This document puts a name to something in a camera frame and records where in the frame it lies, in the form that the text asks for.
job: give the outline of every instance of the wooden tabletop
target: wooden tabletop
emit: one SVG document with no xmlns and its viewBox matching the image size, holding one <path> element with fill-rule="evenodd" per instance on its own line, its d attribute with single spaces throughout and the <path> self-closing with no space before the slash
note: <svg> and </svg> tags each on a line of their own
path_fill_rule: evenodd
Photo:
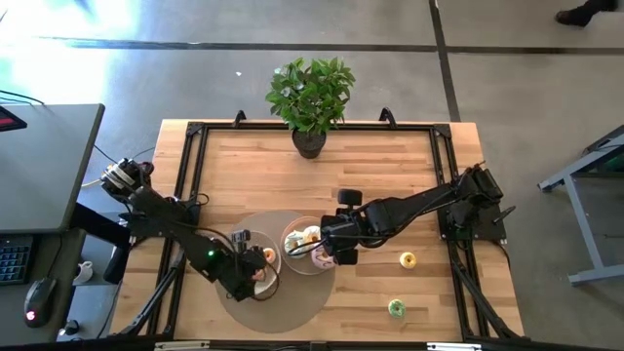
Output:
<svg viewBox="0 0 624 351">
<path fill-rule="evenodd" d="M 188 122 L 163 121 L 152 176 L 152 185 L 163 195 L 174 193 Z M 475 124 L 451 123 L 450 127 L 459 170 L 483 161 Z M 184 186 L 187 192 L 198 144 L 194 143 L 191 153 Z M 409 196 L 436 185 L 426 133 L 332 131 L 319 158 L 306 160 L 297 154 L 286 131 L 211 131 L 200 186 L 200 192 L 210 195 L 211 201 L 202 208 L 200 224 L 228 231 L 247 215 L 262 211 L 333 214 L 339 188 L 362 190 L 366 202 Z M 113 332 L 125 327 L 153 292 L 162 243 L 149 239 L 133 250 L 112 321 Z M 400 266 L 403 252 L 416 255 L 413 270 Z M 475 254 L 485 296 L 507 325 L 523 334 L 505 256 L 488 242 L 476 242 Z M 388 302 L 394 298 L 408 308 L 402 320 L 388 314 Z M 472 299 L 467 299 L 467 305 L 476 331 Z M 161 324 L 168 306 L 166 296 Z M 381 248 L 360 249 L 358 265 L 336 268 L 332 294 L 321 312 L 288 332 L 261 333 L 240 325 L 221 306 L 215 287 L 187 267 L 175 338 L 460 340 L 449 254 L 439 240 L 437 216 L 418 218 Z"/>
</svg>

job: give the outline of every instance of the dark gray desk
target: dark gray desk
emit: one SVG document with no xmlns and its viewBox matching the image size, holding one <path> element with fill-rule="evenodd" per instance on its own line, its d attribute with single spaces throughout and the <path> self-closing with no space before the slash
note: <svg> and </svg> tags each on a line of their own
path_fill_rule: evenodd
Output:
<svg viewBox="0 0 624 351">
<path fill-rule="evenodd" d="M 23 130 L 0 133 L 0 233 L 40 233 L 30 282 L 43 278 L 59 248 L 51 276 L 58 279 L 53 316 L 28 328 L 23 303 L 30 285 L 0 287 L 0 345 L 48 342 L 64 324 L 76 264 L 86 233 L 64 230 L 74 209 L 93 150 L 104 106 L 8 105 Z"/>
</svg>

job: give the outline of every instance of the pink donut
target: pink donut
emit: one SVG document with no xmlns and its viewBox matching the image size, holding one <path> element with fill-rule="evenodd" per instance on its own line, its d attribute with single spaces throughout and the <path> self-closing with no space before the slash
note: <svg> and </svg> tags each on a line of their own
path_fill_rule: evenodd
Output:
<svg viewBox="0 0 624 351">
<path fill-rule="evenodd" d="M 312 252 L 312 262 L 321 269 L 331 269 L 335 266 L 333 256 L 328 255 L 323 246 L 314 249 Z"/>
</svg>

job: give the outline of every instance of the black metal frame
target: black metal frame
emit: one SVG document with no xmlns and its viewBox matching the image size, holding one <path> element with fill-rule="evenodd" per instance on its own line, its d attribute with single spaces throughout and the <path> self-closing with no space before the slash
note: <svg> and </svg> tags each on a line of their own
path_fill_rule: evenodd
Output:
<svg viewBox="0 0 624 351">
<path fill-rule="evenodd" d="M 186 136 L 184 146 L 182 149 L 182 155 L 180 160 L 179 171 L 177 174 L 177 182 L 175 184 L 175 196 L 180 198 L 182 196 L 182 190 L 186 173 L 188 171 L 188 161 L 190 158 L 191 145 L 195 136 L 199 136 L 200 145 L 197 152 L 197 159 L 195 161 L 195 169 L 193 174 L 193 180 L 190 190 L 190 199 L 197 196 L 199 191 L 199 182 L 201 172 L 204 164 L 204 156 L 206 153 L 206 145 L 208 141 L 208 134 L 210 130 L 287 130 L 288 126 L 278 122 L 260 122 L 260 123 L 244 123 L 243 120 L 247 120 L 247 116 L 244 111 L 239 111 L 236 115 L 234 122 L 189 122 L 186 129 Z M 379 121 L 387 122 L 387 124 L 375 124 L 375 123 L 346 123 L 339 125 L 339 129 L 342 131 L 398 131 L 398 132 L 426 132 L 429 134 L 431 142 L 431 149 L 434 160 L 434 169 L 438 184 L 445 182 L 444 169 L 442 165 L 441 152 L 439 147 L 439 140 L 444 142 L 445 150 L 448 157 L 448 166 L 451 176 L 458 176 L 458 169 L 455 160 L 455 153 L 452 145 L 452 135 L 450 132 L 449 124 L 409 124 L 399 125 L 397 124 L 392 112 L 389 108 L 384 107 L 381 110 Z M 446 230 L 448 230 L 446 222 L 446 214 L 444 210 L 439 210 L 438 218 L 440 222 L 440 232 L 442 238 L 446 238 Z M 467 273 L 472 278 L 477 288 L 479 285 L 479 274 L 477 272 L 476 258 L 474 250 L 470 241 L 463 242 L 466 248 L 466 262 Z M 163 253 L 161 256 L 161 262 L 159 267 L 159 273 L 157 277 L 157 287 L 167 274 L 167 268 L 171 259 L 171 253 L 173 249 L 173 241 L 171 239 L 165 239 L 165 245 L 163 246 Z M 448 241 L 448 255 L 451 257 L 451 250 L 455 250 L 455 243 Z M 184 279 L 184 260 L 182 261 L 182 269 L 179 270 L 174 282 L 174 288 L 172 293 L 172 300 L 169 309 L 169 315 L 167 324 L 165 325 L 163 333 L 169 338 L 173 339 L 174 332 L 176 330 L 176 318 L 177 309 L 179 306 L 179 299 L 181 293 L 182 282 Z M 451 268 L 451 277 L 453 280 L 453 287 L 455 292 L 455 300 L 457 304 L 457 312 L 459 318 L 459 324 L 461 329 L 462 340 L 466 340 L 469 336 L 474 336 L 474 333 L 470 329 L 470 321 L 468 319 L 468 312 L 466 309 L 465 296 L 462 289 L 462 282 L 457 276 L 456 272 Z M 148 323 L 147 334 L 155 334 L 160 316 L 160 302 L 154 308 L 153 313 L 150 316 Z M 479 322 L 479 335 L 489 336 L 488 322 L 486 316 L 482 311 L 477 308 L 477 320 Z M 411 343 L 398 343 L 407 346 Z"/>
</svg>

